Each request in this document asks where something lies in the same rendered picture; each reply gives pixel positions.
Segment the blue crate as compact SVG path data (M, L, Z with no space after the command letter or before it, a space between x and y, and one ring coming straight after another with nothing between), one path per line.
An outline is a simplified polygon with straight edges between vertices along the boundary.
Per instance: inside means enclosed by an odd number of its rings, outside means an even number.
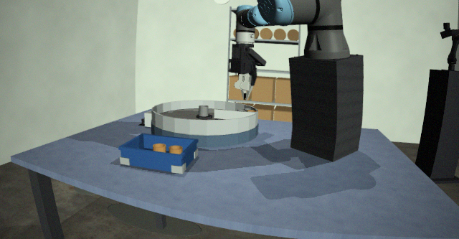
M153 151L154 144L165 144L166 152ZM169 153L170 146L182 146L180 154ZM135 149L137 148L137 149ZM197 140L142 133L118 147L120 163L183 174L198 156Z

